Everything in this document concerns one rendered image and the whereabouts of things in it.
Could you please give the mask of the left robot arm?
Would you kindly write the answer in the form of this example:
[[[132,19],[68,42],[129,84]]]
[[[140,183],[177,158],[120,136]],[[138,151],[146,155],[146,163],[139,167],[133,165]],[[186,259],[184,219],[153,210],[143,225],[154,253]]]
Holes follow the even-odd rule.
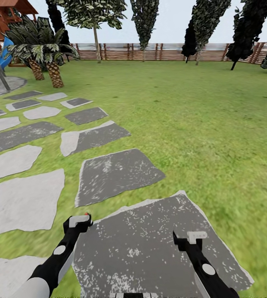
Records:
[[[80,233],[87,232],[92,219],[89,214],[71,216],[63,225],[65,237],[43,264],[38,265],[10,298],[50,298],[51,291],[62,281],[74,260],[74,246]]]

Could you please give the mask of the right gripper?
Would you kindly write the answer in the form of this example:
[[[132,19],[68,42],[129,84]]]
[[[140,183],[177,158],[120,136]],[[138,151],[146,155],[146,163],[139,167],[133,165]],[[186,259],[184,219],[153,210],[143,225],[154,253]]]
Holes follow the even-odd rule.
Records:
[[[193,252],[202,252],[202,239],[196,239],[196,244],[190,244],[188,239],[177,238],[173,232],[174,244],[178,245],[179,251],[186,251],[188,256],[191,257]]]

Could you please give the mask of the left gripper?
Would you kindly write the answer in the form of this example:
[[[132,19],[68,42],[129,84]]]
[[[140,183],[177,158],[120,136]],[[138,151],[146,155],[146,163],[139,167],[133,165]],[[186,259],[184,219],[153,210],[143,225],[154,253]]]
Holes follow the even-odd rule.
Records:
[[[73,235],[76,238],[80,235],[80,233],[87,232],[87,229],[90,227],[92,219],[90,218],[87,222],[78,222],[75,227],[70,228],[69,222],[65,222],[63,225],[64,234],[65,235]]]

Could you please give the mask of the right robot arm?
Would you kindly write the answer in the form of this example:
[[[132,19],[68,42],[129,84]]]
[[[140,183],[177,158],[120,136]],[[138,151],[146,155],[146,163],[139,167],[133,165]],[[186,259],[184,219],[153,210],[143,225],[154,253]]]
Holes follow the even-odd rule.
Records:
[[[187,239],[180,239],[173,232],[174,244],[178,245],[179,251],[186,251],[190,257],[195,270],[195,282],[203,298],[239,298],[237,292],[233,288],[228,288],[217,276],[216,270],[201,253],[202,239],[207,238],[207,233],[189,231],[187,236]]]

